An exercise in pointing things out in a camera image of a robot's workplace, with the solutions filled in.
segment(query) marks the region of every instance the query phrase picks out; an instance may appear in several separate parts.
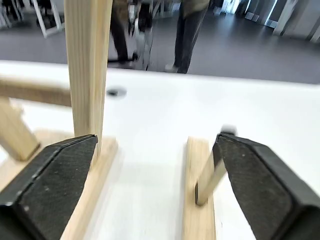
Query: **vertical wooden post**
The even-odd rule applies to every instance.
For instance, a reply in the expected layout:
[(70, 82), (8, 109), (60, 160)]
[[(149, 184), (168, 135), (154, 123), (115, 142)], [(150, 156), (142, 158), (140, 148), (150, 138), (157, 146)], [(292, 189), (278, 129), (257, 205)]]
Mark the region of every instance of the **vertical wooden post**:
[(97, 134), (101, 151), (112, 0), (65, 0), (74, 135)]
[(0, 145), (19, 161), (27, 161), (39, 146), (8, 98), (0, 99)]

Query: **small black object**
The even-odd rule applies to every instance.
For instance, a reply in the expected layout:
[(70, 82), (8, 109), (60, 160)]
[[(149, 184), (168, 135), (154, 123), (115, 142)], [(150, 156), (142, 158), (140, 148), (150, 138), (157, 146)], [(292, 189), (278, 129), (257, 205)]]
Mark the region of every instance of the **small black object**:
[(221, 133), (213, 153), (257, 240), (320, 239), (320, 198), (269, 147)]
[(60, 239), (84, 189), (98, 138), (45, 147), (0, 192), (0, 239)]

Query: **gray carpet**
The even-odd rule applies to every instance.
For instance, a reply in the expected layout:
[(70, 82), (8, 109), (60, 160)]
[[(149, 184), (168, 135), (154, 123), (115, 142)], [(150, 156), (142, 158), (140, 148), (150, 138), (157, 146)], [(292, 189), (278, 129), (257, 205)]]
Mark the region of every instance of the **gray carpet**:
[[(174, 61), (177, 18), (157, 19), (149, 71), (162, 72)], [(320, 44), (272, 35), (272, 28), (234, 16), (207, 14), (194, 47), (188, 74), (320, 83)], [(0, 30), (0, 60), (67, 63), (65, 33), (44, 39), (34, 16)], [(127, 38), (129, 54), (135, 41)], [(110, 38), (109, 57), (117, 53)]]

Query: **wooden beam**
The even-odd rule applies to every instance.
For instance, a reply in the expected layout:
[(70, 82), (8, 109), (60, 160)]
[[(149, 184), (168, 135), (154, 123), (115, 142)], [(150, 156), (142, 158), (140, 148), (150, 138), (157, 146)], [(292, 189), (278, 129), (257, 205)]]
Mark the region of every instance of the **wooden beam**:
[[(49, 130), (36, 130), (35, 136), (41, 142), (41, 149), (45, 146), (72, 138), (64, 132)], [(96, 207), (100, 192), (106, 181), (108, 172), (118, 149), (116, 139), (106, 137), (102, 140), (100, 160), (89, 171), (81, 197), (73, 211), (73, 214), (61, 236), (62, 240), (83, 239), (92, 213)], [(20, 173), (30, 161), (16, 161), (9, 157), (0, 165), (0, 192)]]
[(74, 135), (97, 134), (101, 150), (112, 0), (64, 1)]
[(0, 99), (0, 145), (18, 161), (27, 161), (39, 147), (36, 137), (8, 99)]
[(32, 79), (0, 75), (0, 96), (71, 107), (68, 88), (39, 84)]
[(211, 152), (202, 173), (197, 181), (197, 201), (202, 206), (213, 195), (214, 190), (227, 170), (223, 160), (218, 161), (218, 165), (214, 167), (213, 152)]
[(209, 144), (189, 137), (186, 143), (186, 167), (183, 205), (182, 240), (215, 240), (215, 213), (213, 196), (201, 207), (196, 205), (195, 185), (208, 159)]

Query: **wooden dowel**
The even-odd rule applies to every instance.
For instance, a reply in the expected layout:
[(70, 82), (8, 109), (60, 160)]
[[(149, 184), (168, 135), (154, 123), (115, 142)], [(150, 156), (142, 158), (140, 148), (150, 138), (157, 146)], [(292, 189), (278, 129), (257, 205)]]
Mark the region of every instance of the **wooden dowel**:
[(221, 160), (216, 167), (214, 167), (213, 153), (211, 152), (202, 173), (196, 184), (196, 204), (202, 206), (212, 196), (215, 188), (227, 172), (225, 163)]
[(31, 79), (0, 75), (0, 96), (71, 107), (68, 88), (39, 84)]

